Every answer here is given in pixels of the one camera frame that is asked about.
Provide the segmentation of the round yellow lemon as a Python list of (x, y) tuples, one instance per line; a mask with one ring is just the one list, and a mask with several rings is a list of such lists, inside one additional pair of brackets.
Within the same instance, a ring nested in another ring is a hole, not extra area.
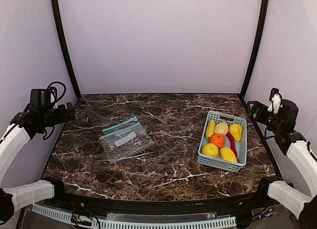
[(215, 144), (208, 143), (208, 144), (204, 145), (204, 147), (202, 149), (202, 154), (210, 156), (210, 157), (218, 157), (219, 149)]

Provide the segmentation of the clear zip bag blue zipper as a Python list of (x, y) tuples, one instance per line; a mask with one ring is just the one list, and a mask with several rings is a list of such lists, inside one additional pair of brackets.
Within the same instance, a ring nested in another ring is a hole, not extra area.
[(136, 122), (100, 137), (107, 160), (110, 164), (124, 160), (154, 144), (143, 126)]

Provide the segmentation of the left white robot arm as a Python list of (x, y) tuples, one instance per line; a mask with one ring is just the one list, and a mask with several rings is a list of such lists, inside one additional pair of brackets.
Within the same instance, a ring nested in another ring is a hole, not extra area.
[[(54, 107), (27, 105), (10, 122), (4, 135), (0, 138), (0, 180), (22, 148), (36, 134), (44, 134), (46, 128), (66, 123), (75, 119), (75, 109), (71, 102)], [(15, 212), (36, 202), (59, 197), (65, 194), (61, 180), (46, 178), (34, 183), (11, 188), (0, 188), (0, 224), (9, 221)]]

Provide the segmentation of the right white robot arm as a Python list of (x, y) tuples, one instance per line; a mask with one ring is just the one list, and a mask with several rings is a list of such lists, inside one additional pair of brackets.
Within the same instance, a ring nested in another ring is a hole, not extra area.
[(269, 97), (270, 106), (248, 101), (246, 110), (269, 157), (273, 158), (275, 177), (262, 180), (257, 200), (264, 204), (274, 199), (290, 210), (302, 229), (317, 227), (317, 156), (307, 138), (297, 128), (303, 123), (298, 106), (283, 99), (277, 90)]

